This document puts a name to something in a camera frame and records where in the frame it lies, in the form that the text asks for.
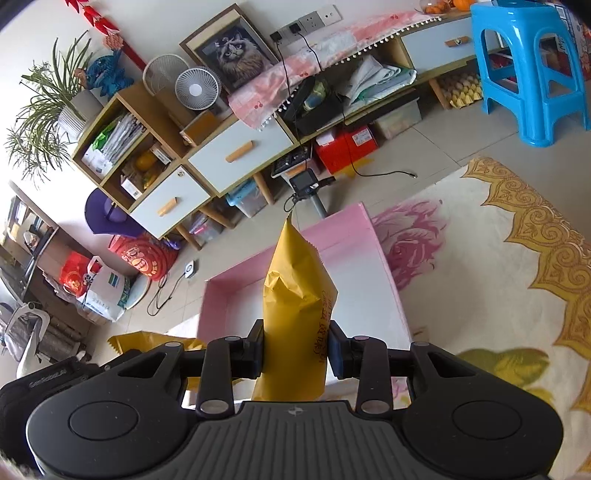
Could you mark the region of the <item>plain yellow snack packet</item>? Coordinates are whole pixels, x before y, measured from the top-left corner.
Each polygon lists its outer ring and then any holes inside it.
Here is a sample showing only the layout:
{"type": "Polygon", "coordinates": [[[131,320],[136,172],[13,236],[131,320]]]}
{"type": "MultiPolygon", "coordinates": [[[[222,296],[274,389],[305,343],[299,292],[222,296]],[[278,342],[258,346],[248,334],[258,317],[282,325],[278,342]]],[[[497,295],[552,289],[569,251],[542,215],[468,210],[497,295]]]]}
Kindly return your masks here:
{"type": "Polygon", "coordinates": [[[317,249],[287,217],[263,284],[264,360],[253,400],[303,402],[324,394],[337,298],[317,249]]]}

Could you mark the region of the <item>printed yellow snack packet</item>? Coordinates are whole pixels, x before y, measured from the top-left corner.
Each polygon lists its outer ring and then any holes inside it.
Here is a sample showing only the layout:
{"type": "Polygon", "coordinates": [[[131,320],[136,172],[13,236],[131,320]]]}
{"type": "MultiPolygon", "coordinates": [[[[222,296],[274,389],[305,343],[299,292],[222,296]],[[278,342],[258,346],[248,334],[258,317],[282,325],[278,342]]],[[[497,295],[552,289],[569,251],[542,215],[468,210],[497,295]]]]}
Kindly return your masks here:
{"type": "MultiPolygon", "coordinates": [[[[108,345],[118,354],[125,354],[132,350],[145,353],[169,342],[182,344],[185,351],[204,350],[206,347],[206,344],[197,338],[181,338],[147,331],[114,335],[107,340],[108,345]]],[[[136,366],[126,370],[124,375],[132,378],[151,378],[156,370],[157,366],[147,362],[144,366],[136,366]]]]}

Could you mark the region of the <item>pink cardboard box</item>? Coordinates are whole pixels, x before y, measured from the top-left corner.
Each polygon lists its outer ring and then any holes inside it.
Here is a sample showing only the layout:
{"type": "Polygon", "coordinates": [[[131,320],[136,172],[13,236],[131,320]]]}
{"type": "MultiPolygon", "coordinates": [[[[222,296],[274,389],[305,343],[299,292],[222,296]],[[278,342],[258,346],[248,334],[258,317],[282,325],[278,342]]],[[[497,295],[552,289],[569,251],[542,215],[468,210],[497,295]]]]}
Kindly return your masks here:
{"type": "MultiPolygon", "coordinates": [[[[346,207],[301,231],[317,249],[338,298],[332,311],[346,336],[369,336],[407,350],[412,336],[373,223],[362,203],[346,207]]],[[[195,337],[207,343],[243,337],[263,317],[263,281],[273,247],[205,282],[195,337]]]]}

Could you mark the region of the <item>red drum bag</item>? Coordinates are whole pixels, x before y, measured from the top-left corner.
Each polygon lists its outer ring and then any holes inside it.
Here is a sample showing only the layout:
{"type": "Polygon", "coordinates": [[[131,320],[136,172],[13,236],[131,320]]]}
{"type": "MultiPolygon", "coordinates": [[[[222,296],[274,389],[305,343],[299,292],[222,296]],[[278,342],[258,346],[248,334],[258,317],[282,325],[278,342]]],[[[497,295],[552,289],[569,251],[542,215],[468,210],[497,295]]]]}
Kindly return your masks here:
{"type": "Polygon", "coordinates": [[[165,277],[178,257],[177,250],[148,233],[137,238],[113,235],[108,250],[151,281],[165,277]]]}

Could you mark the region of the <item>white shopping bag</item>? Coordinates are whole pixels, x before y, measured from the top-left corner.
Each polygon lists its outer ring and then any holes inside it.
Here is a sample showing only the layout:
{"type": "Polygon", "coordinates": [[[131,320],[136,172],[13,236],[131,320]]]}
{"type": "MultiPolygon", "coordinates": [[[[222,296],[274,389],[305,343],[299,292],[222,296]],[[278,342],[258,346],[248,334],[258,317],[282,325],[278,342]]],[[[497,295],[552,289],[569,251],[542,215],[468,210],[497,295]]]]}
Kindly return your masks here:
{"type": "Polygon", "coordinates": [[[108,267],[100,257],[94,256],[83,276],[83,292],[77,298],[83,308],[105,320],[117,322],[124,314],[129,298],[129,277],[108,267]]]}

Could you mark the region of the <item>purple plush toy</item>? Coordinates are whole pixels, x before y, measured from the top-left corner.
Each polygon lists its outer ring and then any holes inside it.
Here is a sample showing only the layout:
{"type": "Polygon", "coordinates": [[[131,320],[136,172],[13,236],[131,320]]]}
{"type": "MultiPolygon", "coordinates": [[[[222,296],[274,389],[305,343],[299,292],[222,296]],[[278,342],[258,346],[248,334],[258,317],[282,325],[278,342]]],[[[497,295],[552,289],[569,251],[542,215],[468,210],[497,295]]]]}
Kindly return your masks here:
{"type": "Polygon", "coordinates": [[[137,238],[144,232],[144,229],[135,220],[100,189],[93,190],[87,197],[84,216],[89,229],[95,235],[120,235],[137,238]]]}

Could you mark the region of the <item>wooden TV cabinet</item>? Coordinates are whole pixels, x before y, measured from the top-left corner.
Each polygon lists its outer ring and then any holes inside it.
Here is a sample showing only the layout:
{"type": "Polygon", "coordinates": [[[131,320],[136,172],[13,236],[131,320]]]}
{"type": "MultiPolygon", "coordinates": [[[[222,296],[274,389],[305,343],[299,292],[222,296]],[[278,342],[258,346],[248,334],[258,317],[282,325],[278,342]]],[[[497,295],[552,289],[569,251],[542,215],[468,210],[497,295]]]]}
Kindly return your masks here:
{"type": "Polygon", "coordinates": [[[415,81],[437,75],[474,59],[471,16],[453,10],[444,15],[408,14],[374,16],[335,30],[311,47],[287,57],[270,72],[260,74],[231,96],[228,119],[192,147],[144,86],[135,84],[107,103],[85,132],[73,160],[95,185],[152,236],[186,232],[181,223],[211,199],[252,178],[296,145],[293,129],[283,113],[294,105],[301,82],[365,55],[379,54],[401,67],[416,71],[415,81]],[[99,131],[118,114],[127,112],[144,127],[104,177],[95,175],[83,156],[99,131]],[[147,138],[158,142],[172,163],[140,195],[131,198],[115,183],[116,169],[147,138]]]}

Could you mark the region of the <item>red box under cabinet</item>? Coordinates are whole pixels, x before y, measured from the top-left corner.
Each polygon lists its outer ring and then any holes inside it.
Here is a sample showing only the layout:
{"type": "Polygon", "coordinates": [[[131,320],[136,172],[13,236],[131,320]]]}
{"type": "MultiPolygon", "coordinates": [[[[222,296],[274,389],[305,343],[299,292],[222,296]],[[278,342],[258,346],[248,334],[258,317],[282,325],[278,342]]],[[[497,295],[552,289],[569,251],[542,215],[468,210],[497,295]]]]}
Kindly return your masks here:
{"type": "Polygon", "coordinates": [[[314,147],[315,155],[331,174],[341,172],[378,148],[377,140],[368,126],[353,131],[332,128],[315,138],[314,147]]]}

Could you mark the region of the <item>black open case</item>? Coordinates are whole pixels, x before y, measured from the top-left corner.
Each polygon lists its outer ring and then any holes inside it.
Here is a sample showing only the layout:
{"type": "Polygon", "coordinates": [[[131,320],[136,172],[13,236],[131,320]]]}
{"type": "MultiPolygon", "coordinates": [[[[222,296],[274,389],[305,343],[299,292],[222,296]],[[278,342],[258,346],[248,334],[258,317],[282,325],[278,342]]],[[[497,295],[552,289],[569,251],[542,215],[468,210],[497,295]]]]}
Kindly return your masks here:
{"type": "Polygon", "coordinates": [[[297,138],[311,135],[342,114],[342,100],[322,75],[308,77],[290,98],[283,121],[297,138]]]}

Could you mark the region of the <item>small white desk fan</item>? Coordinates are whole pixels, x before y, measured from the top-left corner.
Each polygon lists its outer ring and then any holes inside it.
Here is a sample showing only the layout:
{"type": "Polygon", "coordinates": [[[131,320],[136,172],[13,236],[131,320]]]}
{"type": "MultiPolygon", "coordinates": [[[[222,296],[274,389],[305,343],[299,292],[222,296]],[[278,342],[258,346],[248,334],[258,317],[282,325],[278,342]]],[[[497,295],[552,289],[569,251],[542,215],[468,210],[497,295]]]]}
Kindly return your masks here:
{"type": "Polygon", "coordinates": [[[221,100],[221,84],[207,68],[195,67],[183,71],[174,83],[174,93],[177,100],[190,110],[214,108],[218,114],[225,110],[221,100]]]}

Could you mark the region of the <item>yellow egg carton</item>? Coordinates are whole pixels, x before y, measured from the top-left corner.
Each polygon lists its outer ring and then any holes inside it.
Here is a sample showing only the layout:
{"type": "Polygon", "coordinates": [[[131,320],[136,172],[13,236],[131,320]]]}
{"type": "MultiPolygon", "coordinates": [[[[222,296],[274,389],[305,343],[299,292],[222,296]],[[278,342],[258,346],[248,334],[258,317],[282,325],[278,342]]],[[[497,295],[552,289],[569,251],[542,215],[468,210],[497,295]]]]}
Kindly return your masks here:
{"type": "Polygon", "coordinates": [[[480,75],[461,73],[447,75],[438,80],[444,98],[454,109],[462,109],[484,98],[480,75]]]}

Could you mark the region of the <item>white round fan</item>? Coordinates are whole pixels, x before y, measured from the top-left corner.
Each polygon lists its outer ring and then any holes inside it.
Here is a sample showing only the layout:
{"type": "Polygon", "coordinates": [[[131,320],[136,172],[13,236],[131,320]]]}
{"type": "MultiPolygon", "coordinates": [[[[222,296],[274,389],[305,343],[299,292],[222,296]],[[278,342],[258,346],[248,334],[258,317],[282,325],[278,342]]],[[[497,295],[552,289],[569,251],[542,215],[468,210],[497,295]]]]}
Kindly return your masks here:
{"type": "Polygon", "coordinates": [[[173,90],[178,76],[188,68],[188,63],[179,55],[159,55],[150,60],[143,69],[143,85],[152,96],[162,89],[173,90]]]}

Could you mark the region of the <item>framed cat picture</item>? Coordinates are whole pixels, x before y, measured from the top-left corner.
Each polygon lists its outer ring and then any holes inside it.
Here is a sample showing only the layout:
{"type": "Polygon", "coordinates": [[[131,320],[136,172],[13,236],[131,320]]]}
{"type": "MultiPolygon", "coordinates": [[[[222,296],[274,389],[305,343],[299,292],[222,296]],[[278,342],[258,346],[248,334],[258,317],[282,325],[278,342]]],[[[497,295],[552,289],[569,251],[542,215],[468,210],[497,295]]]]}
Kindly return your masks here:
{"type": "Polygon", "coordinates": [[[228,94],[279,63],[237,4],[211,18],[179,46],[198,65],[211,69],[228,94]]]}

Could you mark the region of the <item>orange fruit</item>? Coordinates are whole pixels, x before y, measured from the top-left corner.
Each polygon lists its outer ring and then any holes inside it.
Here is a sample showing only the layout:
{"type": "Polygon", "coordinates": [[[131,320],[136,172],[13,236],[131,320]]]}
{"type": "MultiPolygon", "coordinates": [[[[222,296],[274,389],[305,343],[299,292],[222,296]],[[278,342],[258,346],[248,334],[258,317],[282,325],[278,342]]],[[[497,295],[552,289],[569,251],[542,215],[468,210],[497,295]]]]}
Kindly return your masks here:
{"type": "Polygon", "coordinates": [[[453,0],[454,7],[461,12],[469,12],[471,6],[477,3],[477,0],[453,0]]]}

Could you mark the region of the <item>blue plastic stool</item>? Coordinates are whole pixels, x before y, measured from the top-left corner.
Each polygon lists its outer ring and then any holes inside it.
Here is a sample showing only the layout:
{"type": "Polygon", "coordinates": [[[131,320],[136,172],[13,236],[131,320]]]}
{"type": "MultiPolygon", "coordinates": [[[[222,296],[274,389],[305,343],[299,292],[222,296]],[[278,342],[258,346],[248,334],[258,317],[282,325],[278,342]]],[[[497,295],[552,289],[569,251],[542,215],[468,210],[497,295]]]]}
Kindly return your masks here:
{"type": "Polygon", "coordinates": [[[578,114],[583,127],[590,129],[577,48],[555,8],[533,1],[492,1],[474,3],[470,12],[486,113],[494,104],[510,110],[517,119],[521,140],[535,147],[552,145],[556,123],[572,114],[578,114]],[[503,39],[512,56],[510,65],[492,65],[488,32],[503,39]],[[549,35],[564,42],[568,75],[543,62],[541,41],[549,35]]]}

